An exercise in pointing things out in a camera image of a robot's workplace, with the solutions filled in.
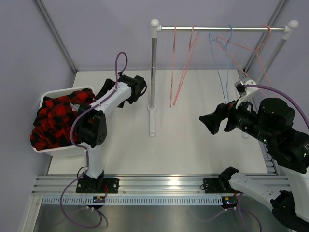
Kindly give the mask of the blue hanger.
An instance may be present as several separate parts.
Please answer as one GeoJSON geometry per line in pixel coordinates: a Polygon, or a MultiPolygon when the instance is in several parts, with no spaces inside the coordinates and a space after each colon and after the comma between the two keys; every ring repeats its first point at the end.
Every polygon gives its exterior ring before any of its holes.
{"type": "Polygon", "coordinates": [[[211,48],[211,56],[215,65],[215,69],[219,78],[219,83],[220,83],[220,87],[221,87],[221,91],[223,94],[223,98],[224,98],[224,103],[228,103],[230,100],[229,97],[229,90],[228,90],[228,85],[229,85],[229,57],[227,55],[227,50],[228,50],[228,44],[230,42],[230,40],[232,39],[233,36],[233,26],[232,25],[228,25],[229,27],[229,37],[227,38],[226,42],[224,42],[223,39],[219,39],[217,37],[214,37],[214,35],[212,33],[209,33],[208,35],[208,40],[209,40],[209,45],[211,48]],[[217,58],[215,55],[215,51],[214,51],[214,45],[218,45],[218,47],[221,49],[223,56],[225,58],[225,65],[223,64],[218,64],[217,62],[217,58]],[[221,71],[220,70],[226,70],[226,76],[225,78],[222,78],[221,75],[221,71]]]}

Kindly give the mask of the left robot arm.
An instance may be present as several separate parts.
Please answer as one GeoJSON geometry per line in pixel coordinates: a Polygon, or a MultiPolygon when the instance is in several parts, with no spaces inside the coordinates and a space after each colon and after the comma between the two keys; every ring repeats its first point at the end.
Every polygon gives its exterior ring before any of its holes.
{"type": "Polygon", "coordinates": [[[107,131],[106,117],[116,108],[123,108],[125,102],[133,104],[147,89],[146,81],[141,76],[134,78],[119,73],[117,81],[106,79],[95,101],[82,104],[78,109],[77,121],[72,125],[85,148],[85,171],[78,178],[76,193],[116,194],[119,189],[118,178],[107,178],[102,164],[102,144],[107,131]]]}

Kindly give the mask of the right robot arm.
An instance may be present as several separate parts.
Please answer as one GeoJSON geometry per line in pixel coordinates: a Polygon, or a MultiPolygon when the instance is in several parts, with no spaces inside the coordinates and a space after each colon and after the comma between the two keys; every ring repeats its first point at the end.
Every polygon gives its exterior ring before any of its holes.
{"type": "Polygon", "coordinates": [[[279,98],[266,98],[258,111],[249,110],[250,102],[236,101],[217,105],[213,113],[199,117],[215,135],[223,120],[225,132],[235,128],[262,142],[267,153],[284,170],[290,191],[272,190],[228,167],[218,176],[224,192],[244,193],[266,206],[283,226],[297,231],[309,230],[309,136],[293,129],[295,110],[279,98]]]}

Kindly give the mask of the red black checked shirt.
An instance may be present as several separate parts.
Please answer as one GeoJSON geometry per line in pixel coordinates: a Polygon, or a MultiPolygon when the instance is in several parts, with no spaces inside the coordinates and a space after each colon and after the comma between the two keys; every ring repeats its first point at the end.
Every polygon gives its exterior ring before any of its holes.
{"type": "Polygon", "coordinates": [[[57,98],[44,97],[33,122],[30,142],[37,151],[71,146],[70,130],[78,112],[72,106],[94,102],[89,88],[76,90],[57,98]]]}

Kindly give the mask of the metal clothes rack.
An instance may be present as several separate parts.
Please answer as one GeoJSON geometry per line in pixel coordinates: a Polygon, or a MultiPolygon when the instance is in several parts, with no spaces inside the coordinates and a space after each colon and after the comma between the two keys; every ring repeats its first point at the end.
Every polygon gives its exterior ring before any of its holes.
{"type": "MultiPolygon", "coordinates": [[[[238,43],[229,42],[229,44],[234,44],[238,47],[241,47],[243,49],[252,51],[254,55],[256,55],[258,62],[262,68],[262,73],[259,75],[257,79],[257,83],[260,83],[263,78],[265,77],[267,79],[268,84],[270,85],[270,80],[267,75],[267,72],[269,68],[271,67],[272,63],[274,62],[275,58],[283,48],[286,41],[290,38],[292,35],[292,32],[298,27],[299,22],[297,20],[291,20],[288,25],[283,27],[271,27],[269,25],[261,25],[258,27],[233,27],[233,32],[267,32],[269,35],[266,37],[265,41],[262,42],[260,45],[258,45],[255,49],[249,49],[247,47],[244,47],[238,43]],[[269,40],[272,33],[275,32],[282,32],[282,37],[280,41],[278,42],[276,48],[272,52],[271,56],[269,57],[267,63],[265,65],[262,64],[261,59],[259,57],[259,51],[261,50],[262,46],[265,45],[265,43],[269,40]]],[[[156,55],[157,55],[157,38],[159,32],[164,31],[174,31],[174,27],[168,27],[168,26],[162,26],[157,19],[153,19],[151,21],[151,33],[152,33],[152,59],[151,59],[151,82],[150,82],[150,103],[147,106],[148,112],[149,112],[149,136],[155,137],[156,135],[156,119],[155,114],[157,111],[157,106],[155,104],[155,85],[156,85],[156,55]]],[[[190,31],[193,26],[191,27],[178,27],[176,26],[177,31],[190,31]]],[[[220,31],[220,32],[227,32],[229,31],[229,27],[196,27],[194,26],[194,31],[206,31],[206,32],[213,32],[213,31],[220,31]]],[[[231,58],[231,56],[228,56],[235,64],[239,66],[239,64],[231,58]]]]}

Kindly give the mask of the white plastic basket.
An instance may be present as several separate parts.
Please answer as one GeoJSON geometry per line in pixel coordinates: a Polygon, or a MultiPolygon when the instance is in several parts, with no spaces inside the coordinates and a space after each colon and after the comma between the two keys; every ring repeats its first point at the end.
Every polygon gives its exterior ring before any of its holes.
{"type": "MultiPolygon", "coordinates": [[[[94,88],[91,87],[91,86],[72,87],[72,88],[65,88],[65,89],[48,91],[41,96],[39,108],[42,106],[42,102],[43,102],[44,97],[57,98],[57,97],[60,97],[60,96],[63,96],[63,95],[69,95],[76,90],[82,90],[84,88],[89,88],[94,93],[94,88]]],[[[72,109],[77,111],[78,106],[79,105],[72,106],[72,109]]],[[[46,149],[46,150],[41,150],[41,151],[37,151],[35,148],[33,148],[33,150],[37,153],[46,153],[46,154],[51,155],[53,157],[70,157],[70,156],[77,156],[77,155],[81,154],[81,149],[78,148],[78,147],[75,147],[73,144],[71,146],[67,146],[67,147],[46,149]]]]}

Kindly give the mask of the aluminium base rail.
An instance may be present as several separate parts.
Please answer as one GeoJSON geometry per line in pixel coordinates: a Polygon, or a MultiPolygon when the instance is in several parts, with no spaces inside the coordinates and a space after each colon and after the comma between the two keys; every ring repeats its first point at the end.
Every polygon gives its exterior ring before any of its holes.
{"type": "MultiPolygon", "coordinates": [[[[119,179],[118,194],[201,194],[203,176],[116,176],[119,179]]],[[[252,180],[268,188],[290,190],[285,176],[251,176],[252,180]]],[[[74,176],[38,176],[31,193],[33,195],[56,195],[75,179],[74,176]]]]}

